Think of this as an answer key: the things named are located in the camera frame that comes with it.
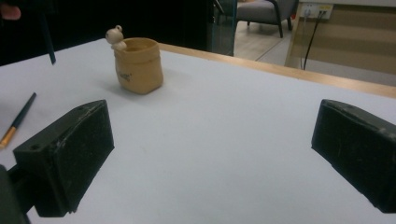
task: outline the wall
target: wall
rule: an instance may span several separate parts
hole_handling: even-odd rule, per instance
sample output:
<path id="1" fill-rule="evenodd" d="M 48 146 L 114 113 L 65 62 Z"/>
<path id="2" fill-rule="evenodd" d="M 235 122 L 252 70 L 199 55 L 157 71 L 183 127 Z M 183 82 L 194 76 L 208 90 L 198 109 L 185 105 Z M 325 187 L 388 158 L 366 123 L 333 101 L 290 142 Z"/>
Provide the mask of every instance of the wall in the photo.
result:
<path id="1" fill-rule="evenodd" d="M 318 25 L 309 59 L 396 75 L 395 21 L 395 7 L 334 5 Z M 286 66 L 300 67 L 314 26 L 309 20 L 304 28 L 304 18 L 295 24 Z"/>
<path id="2" fill-rule="evenodd" d="M 373 7 L 396 7 L 396 2 L 394 0 L 300 0 L 300 2 Z"/>

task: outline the cable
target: cable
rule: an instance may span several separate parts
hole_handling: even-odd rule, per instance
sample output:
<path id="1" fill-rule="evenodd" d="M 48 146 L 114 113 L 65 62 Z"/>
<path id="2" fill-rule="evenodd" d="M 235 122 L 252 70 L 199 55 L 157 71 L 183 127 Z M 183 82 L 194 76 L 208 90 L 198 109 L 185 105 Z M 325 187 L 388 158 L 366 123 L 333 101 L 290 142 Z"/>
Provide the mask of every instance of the cable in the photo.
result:
<path id="1" fill-rule="evenodd" d="M 305 26 L 306 26 L 306 18 L 308 18 L 310 14 L 310 10 L 306 10 L 304 12 L 304 24 L 303 24 L 303 39 L 302 39 L 302 46 L 300 51 L 300 68 L 303 69 L 303 52 L 305 49 Z"/>
<path id="2" fill-rule="evenodd" d="M 320 11 L 319 14 L 318 14 L 317 20 L 316 20 L 316 22 L 315 22 L 314 33 L 313 33 L 312 36 L 311 36 L 311 40 L 309 41 L 309 45 L 308 45 L 308 50 L 306 51 L 306 54 L 305 54 L 305 60 L 304 60 L 304 67 L 303 67 L 303 70 L 305 70 L 305 67 L 306 67 L 306 60 L 308 59 L 309 50 L 311 50 L 312 41 L 314 40 L 315 32 L 317 31 L 319 22 L 320 22 L 321 18 L 323 17 L 323 15 L 324 15 L 325 13 L 326 13 L 326 11 Z"/>

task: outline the beige cup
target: beige cup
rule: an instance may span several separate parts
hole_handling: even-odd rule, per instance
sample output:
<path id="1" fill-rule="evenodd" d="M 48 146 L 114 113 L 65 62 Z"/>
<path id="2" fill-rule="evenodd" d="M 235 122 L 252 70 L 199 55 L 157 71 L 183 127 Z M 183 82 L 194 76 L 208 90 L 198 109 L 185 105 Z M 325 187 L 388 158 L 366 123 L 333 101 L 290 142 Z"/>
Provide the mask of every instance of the beige cup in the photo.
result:
<path id="1" fill-rule="evenodd" d="M 123 88 L 138 94 L 147 94 L 163 84 L 160 47 L 148 38 L 123 40 L 126 49 L 114 49 L 116 71 Z"/>

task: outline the wooden table edge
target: wooden table edge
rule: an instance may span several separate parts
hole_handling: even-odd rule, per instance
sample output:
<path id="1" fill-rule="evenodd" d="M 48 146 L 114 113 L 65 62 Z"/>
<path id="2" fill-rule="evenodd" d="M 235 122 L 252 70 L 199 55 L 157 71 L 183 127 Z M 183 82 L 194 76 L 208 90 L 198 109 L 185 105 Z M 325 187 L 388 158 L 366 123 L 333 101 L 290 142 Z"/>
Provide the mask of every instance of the wooden table edge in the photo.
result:
<path id="1" fill-rule="evenodd" d="M 350 89 L 353 91 L 361 91 L 375 95 L 386 96 L 389 98 L 396 98 L 396 87 L 393 86 L 376 84 L 372 82 L 360 81 L 360 80 L 344 78 L 344 77 L 335 77 L 321 73 L 303 71 L 300 69 L 290 68 L 277 64 L 260 63 L 246 59 L 221 55 L 217 53 L 211 53 L 197 49 L 187 49 L 183 47 L 167 45 L 162 43 L 160 43 L 160 49 L 173 53 L 198 57 L 202 59 L 208 59 L 211 61 L 240 65 L 263 72 L 281 75 L 284 77 L 292 77 L 300 80 L 312 81 L 320 84 L 331 85 L 344 89 Z"/>

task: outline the electrical outlet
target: electrical outlet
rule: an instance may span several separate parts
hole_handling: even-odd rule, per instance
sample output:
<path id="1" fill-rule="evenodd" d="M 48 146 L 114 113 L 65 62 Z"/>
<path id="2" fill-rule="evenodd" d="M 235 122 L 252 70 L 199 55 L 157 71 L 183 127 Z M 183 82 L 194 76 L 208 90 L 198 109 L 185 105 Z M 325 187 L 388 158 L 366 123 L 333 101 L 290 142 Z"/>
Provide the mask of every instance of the electrical outlet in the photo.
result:
<path id="1" fill-rule="evenodd" d="M 332 5 L 318 5 L 318 12 L 324 12 L 322 19 L 328 20 L 332 14 Z"/>
<path id="2" fill-rule="evenodd" d="M 332 4 L 303 3 L 300 17 L 317 18 L 320 12 L 323 20 L 328 20 L 332 14 Z"/>

